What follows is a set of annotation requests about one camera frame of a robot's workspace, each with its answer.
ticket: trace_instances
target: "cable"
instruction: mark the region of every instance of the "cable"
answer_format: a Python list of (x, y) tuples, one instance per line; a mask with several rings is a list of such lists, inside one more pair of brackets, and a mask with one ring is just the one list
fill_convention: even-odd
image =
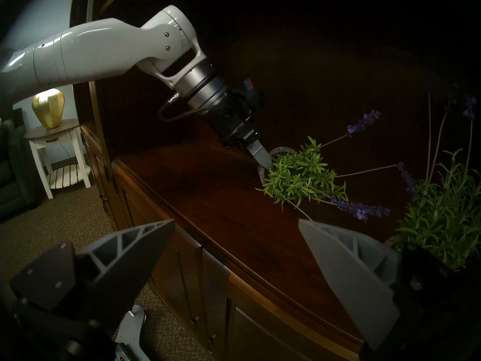
[(161, 121), (163, 121), (164, 123), (171, 123), (173, 121), (176, 121), (176, 120), (180, 120), (180, 119), (183, 119), (183, 118), (186, 118), (187, 116), (189, 115), (193, 115), (193, 114), (197, 114), (199, 112), (202, 112), (202, 111), (205, 111), (205, 110), (213, 110), (215, 107), (214, 106), (205, 106), (205, 107), (199, 107), (199, 108), (196, 108), (195, 110), (190, 110), (190, 111), (187, 111), (187, 112), (184, 112), (183, 114), (180, 114), (180, 115), (177, 115), (173, 118), (165, 118), (162, 114), (162, 112), (168, 107), (170, 106), (171, 103), (170, 102), (165, 102), (162, 107), (159, 109), (159, 119)]
[(71, 159), (72, 157), (68, 154), (68, 151), (65, 149), (65, 147), (62, 144), (60, 144), (60, 146), (65, 150), (65, 152), (67, 153), (67, 156)]
[(172, 97), (170, 97), (160, 108), (159, 108), (159, 119), (163, 121), (164, 123), (171, 123), (176, 120), (180, 120), (183, 118), (186, 118), (189, 115), (197, 114), (199, 112), (205, 111), (205, 110), (213, 110), (215, 109), (215, 106), (205, 106), (205, 107), (199, 107), (194, 110), (190, 110), (187, 112), (184, 112), (183, 114), (177, 115), (173, 118), (166, 118), (163, 116), (164, 110), (169, 107), (172, 103), (174, 103), (178, 98), (180, 97), (179, 93), (175, 93)]

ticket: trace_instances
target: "ceramic lamp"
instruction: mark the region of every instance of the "ceramic lamp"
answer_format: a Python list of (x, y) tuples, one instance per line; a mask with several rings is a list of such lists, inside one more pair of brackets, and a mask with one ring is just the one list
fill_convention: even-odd
[(49, 89), (33, 97), (32, 109), (46, 129), (57, 128), (62, 121), (65, 97), (58, 89)]

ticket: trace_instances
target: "wall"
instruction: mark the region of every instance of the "wall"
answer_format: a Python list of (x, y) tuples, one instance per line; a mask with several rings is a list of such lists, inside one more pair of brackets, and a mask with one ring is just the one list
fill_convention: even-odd
[[(23, 49), (52, 34), (67, 29), (70, 23), (71, 3), (72, 0), (30, 0), (8, 30), (0, 47)], [(61, 90), (65, 96), (62, 119), (77, 118), (72, 85), (57, 89)], [(21, 107), (23, 109), (23, 120), (27, 129), (32, 129), (40, 125), (39, 120), (32, 110), (31, 103), (32, 97), (29, 97), (14, 104), (14, 108)], [(62, 146), (58, 144), (47, 148), (51, 163), (67, 159), (69, 156), (75, 156), (71, 143), (62, 143)]]

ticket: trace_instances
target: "carpet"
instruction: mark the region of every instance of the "carpet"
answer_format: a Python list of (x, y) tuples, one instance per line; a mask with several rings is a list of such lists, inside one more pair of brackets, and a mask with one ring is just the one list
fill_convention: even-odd
[[(0, 221), (0, 280), (8, 281), (63, 239), (80, 250), (112, 232), (95, 186), (86, 189), (81, 182), (53, 195), (33, 210)], [(153, 361), (213, 360), (148, 286), (135, 303), (147, 315), (141, 342)]]

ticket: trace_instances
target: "green leaves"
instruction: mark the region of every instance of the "green leaves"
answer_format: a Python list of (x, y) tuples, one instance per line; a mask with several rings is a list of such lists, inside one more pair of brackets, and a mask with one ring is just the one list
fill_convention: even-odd
[(311, 144), (301, 146), (299, 152), (272, 158), (274, 169), (269, 170), (264, 188), (257, 190), (274, 198), (274, 203), (281, 204), (290, 200), (299, 206), (303, 197), (319, 202), (333, 194), (347, 202), (346, 183), (342, 187), (334, 184), (336, 174), (325, 168), (327, 163), (322, 162), (319, 153), (321, 145), (308, 138)]
[(455, 163), (459, 151), (445, 151), (451, 155), (449, 169), (438, 164), (444, 171), (442, 186), (416, 182), (419, 198), (399, 221), (396, 242), (399, 251), (407, 244), (417, 244), (454, 271), (478, 253), (481, 232), (481, 182), (476, 184), (472, 176), (465, 176), (464, 166)]

